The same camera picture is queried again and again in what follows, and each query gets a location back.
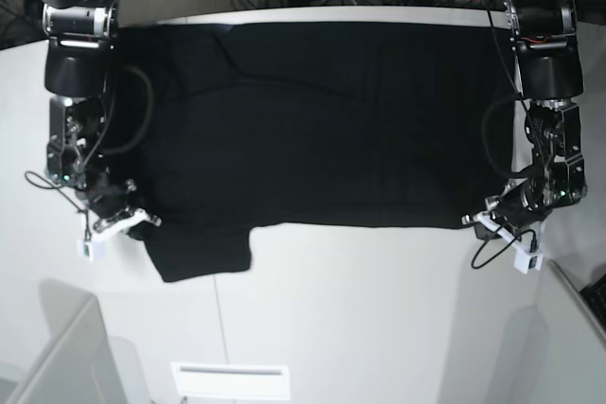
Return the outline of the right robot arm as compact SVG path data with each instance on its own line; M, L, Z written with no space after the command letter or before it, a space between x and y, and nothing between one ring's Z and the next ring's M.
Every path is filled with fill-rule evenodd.
M51 190L70 188L86 218L84 243L128 232L142 222L158 226L160 218L145 210L132 179L112 176L112 157L129 152L143 140L154 110L148 76L134 66L115 67L118 0L42 0L42 30L48 42L45 89L50 93L46 179ZM124 144L104 147L116 107L118 77L140 80L145 110L140 126Z

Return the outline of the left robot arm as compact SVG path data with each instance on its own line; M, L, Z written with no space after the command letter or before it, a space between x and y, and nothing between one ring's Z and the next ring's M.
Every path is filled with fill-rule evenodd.
M484 242L504 240L528 271L539 266L547 217L580 202L587 192L574 101L584 85L574 0L505 0L505 8L517 63L515 71L505 71L513 90L505 102L522 104L532 162L514 171L490 158L492 169L508 184L500 195L487 198L484 211L464 220L476 225Z

